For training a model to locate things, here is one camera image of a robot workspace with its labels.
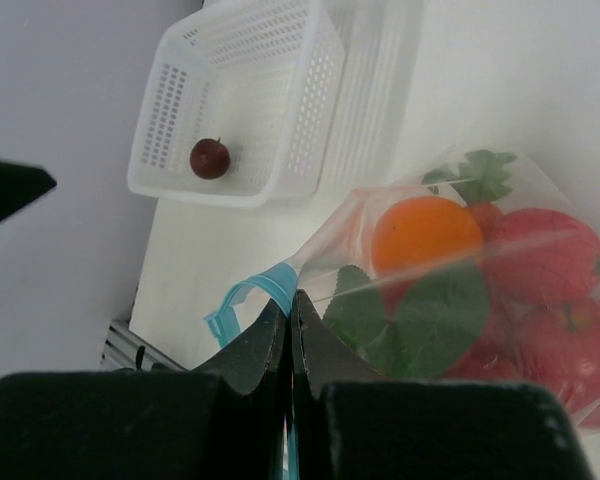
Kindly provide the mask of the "clear zip top bag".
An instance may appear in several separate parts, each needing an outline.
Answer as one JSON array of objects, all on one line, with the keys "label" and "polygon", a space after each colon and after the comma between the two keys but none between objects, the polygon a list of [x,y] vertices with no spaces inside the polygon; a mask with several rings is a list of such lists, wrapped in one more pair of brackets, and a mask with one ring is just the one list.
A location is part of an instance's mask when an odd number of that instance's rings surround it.
[{"label": "clear zip top bag", "polygon": [[529,158],[450,152],[353,190],[290,258],[229,289],[221,346],[290,321],[302,479],[590,479],[600,431],[600,222]]}]

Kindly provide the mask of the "dark red fake plum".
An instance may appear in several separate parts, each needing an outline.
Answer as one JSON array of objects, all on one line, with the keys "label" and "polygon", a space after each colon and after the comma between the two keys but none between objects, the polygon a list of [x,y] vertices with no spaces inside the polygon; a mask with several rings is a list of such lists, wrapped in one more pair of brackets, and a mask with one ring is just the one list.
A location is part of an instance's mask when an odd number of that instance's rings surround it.
[{"label": "dark red fake plum", "polygon": [[189,157],[192,172],[203,180],[215,180],[227,173],[230,154],[220,139],[205,138],[193,147]]}]

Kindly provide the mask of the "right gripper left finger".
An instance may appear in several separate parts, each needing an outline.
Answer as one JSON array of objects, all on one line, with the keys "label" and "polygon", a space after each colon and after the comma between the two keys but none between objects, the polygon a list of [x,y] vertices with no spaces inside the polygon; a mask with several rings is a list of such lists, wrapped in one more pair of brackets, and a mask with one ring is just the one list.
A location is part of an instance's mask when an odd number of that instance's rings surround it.
[{"label": "right gripper left finger", "polygon": [[274,303],[190,371],[0,379],[0,479],[279,479],[287,318]]}]

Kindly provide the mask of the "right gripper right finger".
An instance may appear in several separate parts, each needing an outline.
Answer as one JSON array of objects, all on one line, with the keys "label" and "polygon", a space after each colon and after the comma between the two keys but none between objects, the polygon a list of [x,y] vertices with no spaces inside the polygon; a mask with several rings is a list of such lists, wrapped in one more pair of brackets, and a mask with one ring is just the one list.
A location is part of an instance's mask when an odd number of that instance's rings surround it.
[{"label": "right gripper right finger", "polygon": [[527,383],[392,381],[298,291],[290,314],[294,479],[589,479],[564,410]]}]

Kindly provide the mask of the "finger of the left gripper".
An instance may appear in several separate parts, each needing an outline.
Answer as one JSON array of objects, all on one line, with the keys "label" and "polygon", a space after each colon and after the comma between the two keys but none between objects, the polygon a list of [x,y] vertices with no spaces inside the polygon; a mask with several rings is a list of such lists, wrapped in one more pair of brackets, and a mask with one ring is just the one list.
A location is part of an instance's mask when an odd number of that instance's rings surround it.
[{"label": "finger of the left gripper", "polygon": [[0,159],[0,223],[57,186],[43,167]]}]

